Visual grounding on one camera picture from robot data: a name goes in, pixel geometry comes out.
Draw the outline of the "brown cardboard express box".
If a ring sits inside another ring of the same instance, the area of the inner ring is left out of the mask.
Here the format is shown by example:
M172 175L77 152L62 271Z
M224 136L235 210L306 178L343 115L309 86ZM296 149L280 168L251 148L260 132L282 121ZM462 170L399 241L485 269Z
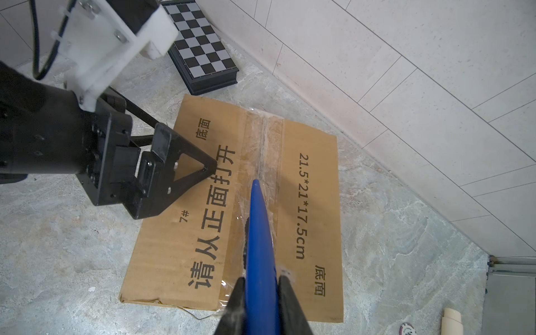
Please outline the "brown cardboard express box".
M174 128L217 168L142 222L120 302L221 311L237 279L259 267L288 278L307 320L342 322L336 137L191 95Z

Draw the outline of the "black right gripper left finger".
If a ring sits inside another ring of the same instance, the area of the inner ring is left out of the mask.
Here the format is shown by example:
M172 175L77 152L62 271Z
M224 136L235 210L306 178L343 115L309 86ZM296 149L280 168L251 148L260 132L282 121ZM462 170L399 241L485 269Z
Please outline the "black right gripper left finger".
M240 277L237 279L214 335L246 334L247 311L245 300L245 278Z

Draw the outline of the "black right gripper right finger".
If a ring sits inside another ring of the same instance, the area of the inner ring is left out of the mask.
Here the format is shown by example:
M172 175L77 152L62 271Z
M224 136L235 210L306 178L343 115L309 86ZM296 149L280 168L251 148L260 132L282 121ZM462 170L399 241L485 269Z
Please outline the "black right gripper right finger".
M279 277L279 318L281 334L313 335L310 325L302 311L297 296L287 276Z

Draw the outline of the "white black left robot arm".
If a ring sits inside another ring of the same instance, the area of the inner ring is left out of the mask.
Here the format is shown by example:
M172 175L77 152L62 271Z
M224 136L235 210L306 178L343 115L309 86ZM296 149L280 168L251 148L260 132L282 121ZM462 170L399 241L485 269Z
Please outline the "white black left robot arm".
M209 154L108 88L96 109L68 90L1 66L1 183L74 174L96 206L158 216L215 173Z

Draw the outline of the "blue box cutter knife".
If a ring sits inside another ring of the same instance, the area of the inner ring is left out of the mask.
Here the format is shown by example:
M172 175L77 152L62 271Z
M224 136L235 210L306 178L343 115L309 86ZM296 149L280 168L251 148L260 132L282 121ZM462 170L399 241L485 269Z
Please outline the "blue box cutter knife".
M251 187L245 299L247 334L281 333L272 233L258 180Z

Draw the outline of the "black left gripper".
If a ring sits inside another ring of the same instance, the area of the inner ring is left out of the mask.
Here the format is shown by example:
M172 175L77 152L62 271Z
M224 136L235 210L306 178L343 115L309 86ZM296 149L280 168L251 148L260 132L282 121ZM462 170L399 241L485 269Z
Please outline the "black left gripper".
M126 112L155 128L154 134L133 136L133 118ZM216 172L216 159L112 87L97 100L89 120L88 161L77 178L93 205L123 203L133 219L158 216ZM141 148L148 145L151 149L141 153ZM182 156L197 161L202 168L177 180Z

